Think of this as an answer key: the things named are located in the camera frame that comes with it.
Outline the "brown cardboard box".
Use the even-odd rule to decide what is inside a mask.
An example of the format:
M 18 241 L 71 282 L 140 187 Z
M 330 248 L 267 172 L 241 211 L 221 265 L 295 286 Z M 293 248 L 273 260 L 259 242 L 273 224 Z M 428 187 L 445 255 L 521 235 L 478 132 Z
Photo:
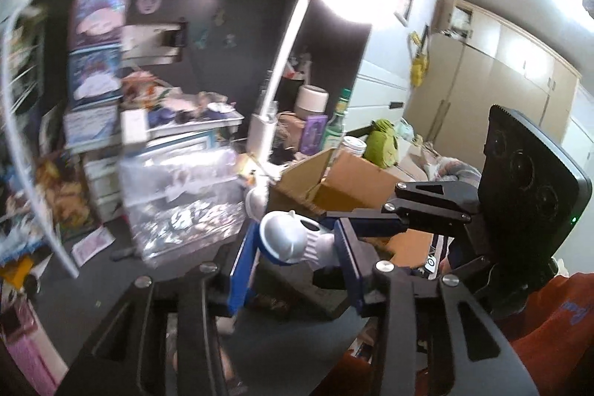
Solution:
M 269 187 L 265 215 L 293 210 L 319 223 L 325 211 L 381 210 L 402 181 L 394 172 L 347 151 L 328 149 L 282 173 Z

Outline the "green plush toy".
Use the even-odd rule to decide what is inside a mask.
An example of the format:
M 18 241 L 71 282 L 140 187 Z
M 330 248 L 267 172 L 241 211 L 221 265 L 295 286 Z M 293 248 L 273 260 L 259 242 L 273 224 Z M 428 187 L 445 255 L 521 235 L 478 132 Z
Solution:
M 365 140 L 363 158 L 381 169 L 389 169 L 398 161 L 398 143 L 394 125 L 386 118 L 372 123 L 372 130 Z

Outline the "green labelled bottle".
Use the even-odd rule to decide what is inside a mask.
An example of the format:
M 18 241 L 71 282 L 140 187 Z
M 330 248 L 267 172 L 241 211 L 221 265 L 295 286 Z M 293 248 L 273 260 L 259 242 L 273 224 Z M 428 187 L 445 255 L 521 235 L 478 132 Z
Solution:
M 346 116 L 351 91 L 344 88 L 341 91 L 331 119 L 327 122 L 321 139 L 320 149 L 337 148 L 344 135 L 344 118 Z

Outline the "purple product box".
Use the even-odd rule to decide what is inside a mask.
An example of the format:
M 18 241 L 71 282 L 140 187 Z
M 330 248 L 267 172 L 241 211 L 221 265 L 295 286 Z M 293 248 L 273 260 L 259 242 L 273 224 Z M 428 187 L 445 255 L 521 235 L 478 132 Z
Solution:
M 306 156 L 315 155 L 327 123 L 327 115 L 310 115 L 306 118 L 299 145 L 299 152 Z

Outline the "clear plastic bag pile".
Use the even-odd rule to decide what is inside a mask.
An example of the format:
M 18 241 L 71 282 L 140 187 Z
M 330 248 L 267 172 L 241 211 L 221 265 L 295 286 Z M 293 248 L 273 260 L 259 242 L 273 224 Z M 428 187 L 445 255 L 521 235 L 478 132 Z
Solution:
M 155 148 L 122 157 L 118 171 L 132 241 L 151 267 L 236 235 L 246 219 L 229 147 Z

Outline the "white round jar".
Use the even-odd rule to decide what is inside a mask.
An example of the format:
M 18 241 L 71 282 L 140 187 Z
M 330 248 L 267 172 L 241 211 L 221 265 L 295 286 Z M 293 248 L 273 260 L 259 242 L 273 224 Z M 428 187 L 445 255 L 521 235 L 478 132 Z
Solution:
M 329 93 L 318 86 L 302 84 L 298 89 L 294 114 L 305 120 L 310 115 L 321 115 L 326 110 Z

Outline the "beige wardrobe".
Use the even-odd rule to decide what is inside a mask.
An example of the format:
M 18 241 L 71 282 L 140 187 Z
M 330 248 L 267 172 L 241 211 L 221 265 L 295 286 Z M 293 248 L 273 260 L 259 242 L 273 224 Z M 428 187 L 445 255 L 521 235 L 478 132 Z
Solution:
M 491 105 L 562 142 L 581 75 L 526 30 L 468 1 L 437 0 L 428 61 L 404 118 L 438 154 L 481 168 Z

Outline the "yellow hanging bag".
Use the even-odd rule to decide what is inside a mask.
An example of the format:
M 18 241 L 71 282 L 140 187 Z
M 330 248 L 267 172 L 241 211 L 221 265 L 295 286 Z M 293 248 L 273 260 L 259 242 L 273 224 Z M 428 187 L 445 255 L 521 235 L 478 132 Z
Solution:
M 428 55 L 425 46 L 428 37 L 428 27 L 425 27 L 423 34 L 419 35 L 416 31 L 410 34 L 410 42 L 416 46 L 416 53 L 411 63 L 411 84 L 413 88 L 418 88 L 424 81 L 428 68 Z

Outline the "white drawer unit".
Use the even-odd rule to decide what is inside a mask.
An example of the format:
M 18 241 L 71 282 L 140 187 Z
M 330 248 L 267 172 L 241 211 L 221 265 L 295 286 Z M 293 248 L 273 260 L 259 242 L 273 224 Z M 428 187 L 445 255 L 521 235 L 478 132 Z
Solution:
M 119 184 L 118 157 L 89 153 L 82 157 L 89 196 L 103 223 L 120 217 L 123 203 Z

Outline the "pink patterned pouch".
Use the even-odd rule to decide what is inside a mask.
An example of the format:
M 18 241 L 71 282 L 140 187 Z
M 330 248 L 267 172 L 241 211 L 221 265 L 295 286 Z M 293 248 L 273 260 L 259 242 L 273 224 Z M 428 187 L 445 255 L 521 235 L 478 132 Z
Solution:
M 54 348 L 26 298 L 17 298 L 1 311 L 1 341 L 35 392 L 54 395 L 68 373 L 68 365 Z

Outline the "white tissue box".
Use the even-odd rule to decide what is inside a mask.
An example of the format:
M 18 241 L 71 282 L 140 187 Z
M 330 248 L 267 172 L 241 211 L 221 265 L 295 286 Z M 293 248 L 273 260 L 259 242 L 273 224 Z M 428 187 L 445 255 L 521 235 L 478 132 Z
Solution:
M 106 142 L 120 134 L 120 112 L 117 105 L 68 111 L 62 120 L 65 146 L 68 149 Z

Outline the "blue character storage box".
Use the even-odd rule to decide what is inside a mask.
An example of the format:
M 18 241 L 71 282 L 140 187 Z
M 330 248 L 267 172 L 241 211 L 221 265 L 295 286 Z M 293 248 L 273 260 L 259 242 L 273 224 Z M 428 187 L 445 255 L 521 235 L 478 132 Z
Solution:
M 106 45 L 72 52 L 68 56 L 68 105 L 82 109 L 122 97 L 122 52 Z

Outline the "purple character storage box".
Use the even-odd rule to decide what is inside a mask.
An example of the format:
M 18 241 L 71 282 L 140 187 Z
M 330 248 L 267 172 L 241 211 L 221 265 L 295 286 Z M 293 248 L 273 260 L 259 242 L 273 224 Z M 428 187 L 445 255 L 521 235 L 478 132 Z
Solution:
M 74 0 L 69 13 L 68 50 L 120 44 L 130 0 Z

